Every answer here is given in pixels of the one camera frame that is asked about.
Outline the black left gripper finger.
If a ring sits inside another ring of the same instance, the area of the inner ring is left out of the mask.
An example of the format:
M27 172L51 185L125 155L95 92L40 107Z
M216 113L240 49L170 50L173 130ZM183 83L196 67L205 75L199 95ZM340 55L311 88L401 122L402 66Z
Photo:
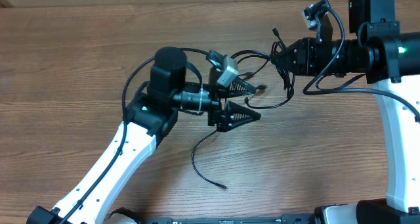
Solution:
M224 131L230 131L241 125L260 120L260 118L260 113L228 101L224 108Z
M228 88L228 98L252 95L257 88L241 78L235 78Z

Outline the black cable silver plug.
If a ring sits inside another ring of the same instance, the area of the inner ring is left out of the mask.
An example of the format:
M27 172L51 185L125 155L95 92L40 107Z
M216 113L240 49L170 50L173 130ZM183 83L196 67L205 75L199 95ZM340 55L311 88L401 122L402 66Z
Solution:
M201 155L201 152L199 151L200 146L202 144L205 144L209 140L209 138L211 138L214 134L217 134L217 131L216 130L210 132L210 134L206 135L204 138L202 138L200 141L198 141L194 145L194 147L192 149L192 152L191 152L191 164L192 164L193 170L196 172L196 174L200 178L202 178L204 181L206 181L206 182L208 182L208 183L210 183L210 184L212 184L212 185L214 185L214 186L216 186L216 187L218 187L220 189L228 190L228 187L226 185L223 185L221 183L218 183L216 181L213 181L211 179L208 179L206 176L204 176L200 172L200 168L204 168L204 167L207 167L208 168L209 167L208 164L204 164L204 162L208 162L209 159L210 159L210 157L209 157L208 154L206 154L206 160L200 160L199 161L199 166L196 165L196 154Z

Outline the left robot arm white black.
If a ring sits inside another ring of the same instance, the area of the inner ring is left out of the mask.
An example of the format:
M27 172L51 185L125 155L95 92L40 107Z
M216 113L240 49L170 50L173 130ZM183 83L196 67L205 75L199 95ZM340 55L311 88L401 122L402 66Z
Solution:
M150 79L131 102L121 100L123 121L108 148L52 210L36 207L27 219L29 224L102 223L132 174L172 130L180 112L206 113L208 124L219 132L260 119L258 112L230 101L257 92L257 87L239 77L233 58L204 52L212 65L209 81L204 83L186 52L187 48L164 47L149 59ZM199 77L198 82L186 81L187 70Z

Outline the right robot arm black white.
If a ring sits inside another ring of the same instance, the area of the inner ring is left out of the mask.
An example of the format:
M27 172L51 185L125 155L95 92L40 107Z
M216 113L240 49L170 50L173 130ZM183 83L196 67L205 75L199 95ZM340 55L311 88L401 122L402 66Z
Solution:
M419 34L400 31L394 0L348 0L353 40L332 38L328 0L303 11L316 37L300 39L272 55L272 63L296 76L309 76L306 95L355 93L351 82L332 89L319 84L327 76L365 77L363 92L377 101L388 164L384 198L333 204L314 210L312 223L419 222Z

